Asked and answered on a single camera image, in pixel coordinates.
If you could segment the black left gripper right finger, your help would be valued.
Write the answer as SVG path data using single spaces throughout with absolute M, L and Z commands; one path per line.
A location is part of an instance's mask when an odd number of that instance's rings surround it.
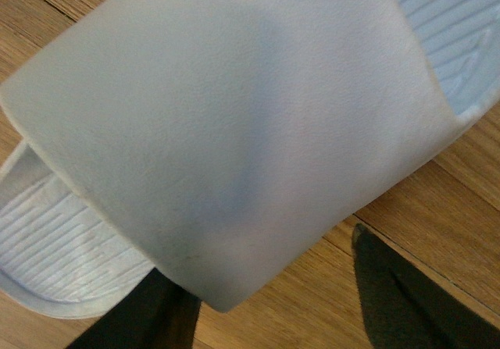
M 499 330 L 364 225 L 352 233 L 362 319 L 375 348 L 497 348 Z

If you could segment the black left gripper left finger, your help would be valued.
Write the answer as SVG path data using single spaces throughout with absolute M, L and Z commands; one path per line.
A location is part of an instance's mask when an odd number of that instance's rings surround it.
M 70 348 L 192 348 L 202 301 L 153 269 Z

